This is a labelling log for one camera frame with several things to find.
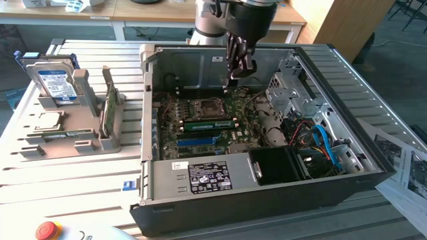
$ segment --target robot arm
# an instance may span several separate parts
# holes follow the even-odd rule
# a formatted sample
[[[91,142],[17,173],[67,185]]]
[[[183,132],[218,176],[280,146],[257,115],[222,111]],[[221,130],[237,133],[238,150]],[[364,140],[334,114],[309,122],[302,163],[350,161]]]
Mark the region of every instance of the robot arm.
[[[257,42],[267,35],[278,4],[274,0],[197,0],[190,44],[221,45],[227,34],[229,85],[257,72]]]

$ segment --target red emergency stop button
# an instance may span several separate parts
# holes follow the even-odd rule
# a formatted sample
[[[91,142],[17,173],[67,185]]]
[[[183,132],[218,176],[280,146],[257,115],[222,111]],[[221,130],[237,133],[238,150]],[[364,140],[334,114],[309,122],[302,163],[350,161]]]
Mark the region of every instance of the red emergency stop button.
[[[35,232],[35,238],[38,240],[50,240],[55,237],[58,231],[59,226],[57,226],[54,222],[46,221],[45,223],[42,223]]]

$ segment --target chair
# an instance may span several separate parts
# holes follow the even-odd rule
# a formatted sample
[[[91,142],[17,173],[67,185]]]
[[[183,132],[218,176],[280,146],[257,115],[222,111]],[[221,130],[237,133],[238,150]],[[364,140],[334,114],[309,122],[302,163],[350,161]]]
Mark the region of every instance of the chair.
[[[417,1],[421,2],[421,6],[420,6],[420,8],[417,9],[416,13],[413,14],[410,20],[408,21],[408,23],[406,23],[402,31],[406,30],[406,28],[409,27],[409,25],[412,24],[412,22],[413,22],[414,19],[420,19],[420,20],[427,21],[426,18],[417,18],[417,15],[421,13],[424,7],[425,7],[426,4],[427,4],[427,0],[417,0]],[[412,6],[413,2],[414,2],[414,0],[406,0],[406,1],[400,1],[400,0],[397,0],[397,1],[394,2],[394,5],[392,6],[389,12],[392,12],[394,6],[396,6],[398,3],[400,3],[400,5],[401,5],[401,7],[400,7],[398,10],[394,12],[394,14],[390,16],[389,20],[393,19],[393,17],[397,15],[397,13],[398,13],[400,11],[404,10],[405,7],[406,7],[406,10],[405,10],[404,13],[405,13],[406,15],[409,15],[408,12],[409,12],[409,9],[410,9],[410,6]]]

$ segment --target blue hard drive label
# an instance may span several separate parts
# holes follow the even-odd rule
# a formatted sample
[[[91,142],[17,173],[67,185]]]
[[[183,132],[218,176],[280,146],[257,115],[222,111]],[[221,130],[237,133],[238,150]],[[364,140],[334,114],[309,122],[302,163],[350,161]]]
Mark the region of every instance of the blue hard drive label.
[[[53,98],[62,101],[63,104],[78,98],[74,85],[67,81],[69,75],[65,70],[39,71],[45,88]]]

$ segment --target cpu socket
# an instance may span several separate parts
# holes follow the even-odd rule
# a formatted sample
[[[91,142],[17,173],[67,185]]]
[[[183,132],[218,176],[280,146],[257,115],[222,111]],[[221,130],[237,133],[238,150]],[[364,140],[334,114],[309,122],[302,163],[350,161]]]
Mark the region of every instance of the cpu socket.
[[[227,116],[223,100],[209,98],[194,101],[197,117],[201,119],[225,118]]]

